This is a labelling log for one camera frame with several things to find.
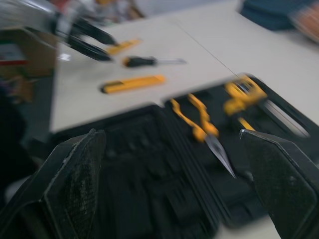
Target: yellow utility knife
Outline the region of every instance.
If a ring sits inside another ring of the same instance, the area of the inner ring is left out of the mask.
[[[134,77],[108,82],[101,87],[101,92],[105,94],[117,93],[146,86],[163,84],[165,81],[166,78],[163,75]]]

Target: black tool case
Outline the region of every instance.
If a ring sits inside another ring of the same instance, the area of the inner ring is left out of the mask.
[[[215,195],[178,130],[147,106],[56,134],[53,144],[90,129],[106,134],[96,225],[108,238],[210,238],[218,228]]]
[[[301,112],[291,106],[262,81],[254,76],[248,75],[267,94],[267,98],[258,104],[250,106],[244,112],[244,118],[259,132],[272,134],[294,142],[314,163],[318,163],[319,148],[319,127]],[[240,140],[240,128],[233,119],[224,112],[224,103],[230,96],[224,89],[227,82],[235,80],[230,78],[222,81],[219,85],[205,86],[192,92],[207,107],[211,122],[219,130],[219,141],[225,148],[236,174],[234,179],[222,166],[218,159],[211,153],[206,144],[198,143],[189,125],[172,110],[170,100],[166,101],[165,109],[171,118],[175,118],[176,125],[182,130],[184,139],[194,152],[200,165],[204,168],[209,178],[211,187],[219,196],[220,214],[224,224],[229,227],[239,227],[251,222],[265,214],[263,206],[259,202],[258,195],[249,183],[250,165],[247,159],[243,143]],[[181,96],[174,96],[180,104],[182,113],[200,125],[200,114],[195,106],[187,99],[188,93]],[[265,102],[271,101],[299,123],[307,132],[309,137],[295,135],[285,124],[278,120],[266,107]]]
[[[319,149],[314,145],[319,127],[261,81],[251,78],[273,102],[289,109],[289,114],[311,133],[311,137],[290,135],[265,112],[262,103],[247,109],[245,118],[254,123],[256,130],[295,142],[315,160]],[[223,103],[229,99],[223,89],[226,81],[193,94],[207,106],[235,171],[243,175],[237,180],[229,175],[205,144],[193,139],[190,127],[175,115],[169,101],[164,109],[146,106],[53,135],[51,144],[66,150],[63,142],[87,134],[92,128],[105,133],[91,238],[210,239],[218,231],[220,222],[228,227],[240,227],[267,214],[253,186],[245,178],[250,167],[239,140],[240,129],[233,126],[223,111]],[[174,98],[180,103],[182,112],[199,123],[199,112],[186,97],[187,94]],[[65,164],[63,159],[54,158],[56,150],[38,174],[52,177],[54,172],[44,170],[58,170],[59,165]],[[6,211],[7,217],[0,220],[0,224],[9,221],[13,214],[10,212],[18,212],[9,210],[8,213],[7,208]]]

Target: black handle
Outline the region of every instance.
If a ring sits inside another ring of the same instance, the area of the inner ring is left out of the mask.
[[[151,58],[142,58],[142,57],[128,57],[124,59],[124,65],[126,67],[139,67],[139,66],[153,66],[156,64],[156,59]]]

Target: white table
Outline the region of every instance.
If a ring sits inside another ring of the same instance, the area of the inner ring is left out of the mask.
[[[237,13],[239,2],[218,2],[174,18],[229,70],[257,76],[319,124],[319,45],[298,33],[271,32],[254,24]]]
[[[295,33],[274,33],[236,12],[237,1],[224,1],[106,29],[117,40],[136,37],[144,42],[98,63],[61,46],[71,61],[58,64],[51,131],[57,132],[142,104],[162,101],[206,83],[247,72],[261,78],[314,122],[319,123],[319,47]],[[127,55],[184,58],[178,66],[125,69]],[[107,81],[148,74],[164,74],[167,82],[114,95],[98,87]],[[217,239],[279,239],[269,218],[240,230],[221,227]]]
[[[233,75],[170,18],[157,17],[118,25],[107,28],[107,32],[119,42],[141,38],[143,43],[116,56],[114,63],[99,63],[61,45],[60,54],[69,54],[70,61],[57,65],[50,123],[52,132],[142,104],[154,102],[160,105],[165,97]],[[127,69],[121,65],[121,59],[128,55],[178,57],[188,64]],[[108,81],[154,74],[165,75],[167,82],[113,95],[105,95],[98,90]]]

